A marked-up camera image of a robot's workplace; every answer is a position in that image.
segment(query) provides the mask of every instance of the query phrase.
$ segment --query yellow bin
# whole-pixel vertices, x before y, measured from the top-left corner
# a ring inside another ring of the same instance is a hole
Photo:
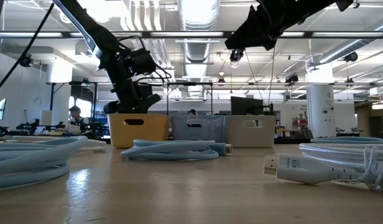
[[[135,139],[166,141],[170,119],[161,114],[109,114],[111,145],[130,148]]]

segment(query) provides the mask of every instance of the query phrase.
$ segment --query bin handle cutout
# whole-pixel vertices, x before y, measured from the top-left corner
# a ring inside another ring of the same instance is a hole
[[[125,119],[124,124],[125,125],[140,126],[140,125],[144,124],[144,120],[142,120],[142,119]]]
[[[190,119],[186,121],[186,125],[189,128],[202,128],[203,124],[209,123],[210,121],[204,119]]]
[[[261,120],[245,120],[242,121],[241,126],[243,128],[264,128],[265,127],[265,122]]]

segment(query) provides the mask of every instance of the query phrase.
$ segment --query white connector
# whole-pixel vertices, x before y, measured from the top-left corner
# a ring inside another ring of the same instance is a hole
[[[315,159],[302,156],[266,156],[264,173],[276,175],[278,179],[304,184],[319,184],[331,180],[353,180],[361,176],[354,169],[335,167]]]

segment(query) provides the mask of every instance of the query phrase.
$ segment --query gray bin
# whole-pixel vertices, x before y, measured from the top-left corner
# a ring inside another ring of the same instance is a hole
[[[196,115],[188,119],[187,115],[171,117],[173,140],[215,140],[223,142],[222,115]]]

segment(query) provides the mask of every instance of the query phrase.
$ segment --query light blue cable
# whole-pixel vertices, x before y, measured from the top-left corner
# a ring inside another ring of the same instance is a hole
[[[130,159],[152,159],[161,161],[217,159],[219,154],[212,150],[215,141],[145,141],[134,140],[134,147],[121,153]]]
[[[383,139],[373,137],[333,137],[311,139],[311,143],[331,143],[331,144],[383,144]]]
[[[87,144],[88,139],[84,136],[35,144],[0,143],[0,189],[33,184],[66,174],[70,169],[68,158]]]

